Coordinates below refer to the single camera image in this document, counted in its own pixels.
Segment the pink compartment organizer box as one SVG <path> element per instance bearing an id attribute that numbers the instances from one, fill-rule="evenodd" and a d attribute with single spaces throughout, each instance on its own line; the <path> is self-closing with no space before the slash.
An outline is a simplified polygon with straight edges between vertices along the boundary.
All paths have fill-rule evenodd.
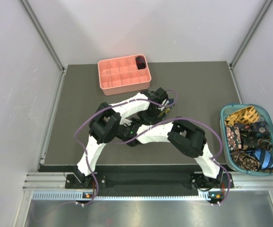
<path id="1" fill-rule="evenodd" d="M 124 57 L 111 58 L 98 62 L 99 85 L 104 95 L 111 96 L 133 91 L 148 89 L 151 83 L 151 74 L 147 59 L 147 67 L 138 70 L 135 54 Z"/>

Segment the blue yellow floral tie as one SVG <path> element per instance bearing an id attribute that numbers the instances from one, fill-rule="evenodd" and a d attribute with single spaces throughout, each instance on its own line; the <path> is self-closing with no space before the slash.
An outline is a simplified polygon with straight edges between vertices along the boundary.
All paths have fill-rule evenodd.
<path id="1" fill-rule="evenodd" d="M 164 109 L 160 109 L 160 114 L 158 115 L 158 118 L 164 119 L 166 115 L 171 111 L 172 107 L 174 106 L 174 99 L 170 98 L 169 99 L 170 103 L 168 105 L 171 105 L 170 107 L 165 107 Z"/>

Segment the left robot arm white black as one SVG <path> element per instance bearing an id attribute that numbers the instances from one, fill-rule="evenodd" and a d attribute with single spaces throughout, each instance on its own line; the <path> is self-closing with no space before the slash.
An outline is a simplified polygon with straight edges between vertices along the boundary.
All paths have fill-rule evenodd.
<path id="1" fill-rule="evenodd" d="M 74 139 L 77 139 L 79 132 L 89 126 L 88 143 L 82 146 L 83 156 L 73 169 L 77 184 L 84 188 L 91 185 L 91 175 L 106 144 L 118 138 L 130 147 L 140 145 L 140 128 L 164 120 L 176 100 L 169 98 L 167 91 L 158 88 L 156 91 L 142 90 L 119 103 L 101 103 L 96 113 L 74 134 Z"/>

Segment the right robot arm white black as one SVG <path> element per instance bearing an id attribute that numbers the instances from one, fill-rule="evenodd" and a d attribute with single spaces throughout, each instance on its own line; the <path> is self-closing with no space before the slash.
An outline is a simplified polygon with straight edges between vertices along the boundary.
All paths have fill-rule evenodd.
<path id="1" fill-rule="evenodd" d="M 223 181 L 222 169 L 214 161 L 205 131 L 188 120 L 145 125 L 133 119 L 130 124 L 119 126 L 116 137 L 130 147 L 153 142 L 170 143 L 184 156 L 194 158 L 203 173 L 202 180 L 192 180 L 196 188 L 217 187 Z"/>

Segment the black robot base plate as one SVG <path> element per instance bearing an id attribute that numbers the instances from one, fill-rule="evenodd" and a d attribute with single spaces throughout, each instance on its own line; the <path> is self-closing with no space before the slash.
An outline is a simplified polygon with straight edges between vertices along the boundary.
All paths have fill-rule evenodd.
<path id="1" fill-rule="evenodd" d="M 173 187 L 172 191 L 234 187 L 233 181 L 229 179 L 231 174 L 221 170 L 217 178 L 208 178 L 203 175 L 199 165 L 97 166 L 94 175 L 88 176 L 74 166 L 72 172 L 66 176 L 66 189 L 95 189 L 98 182 L 100 193 L 116 186 L 135 189 L 151 185 L 153 191 L 159 185 Z"/>

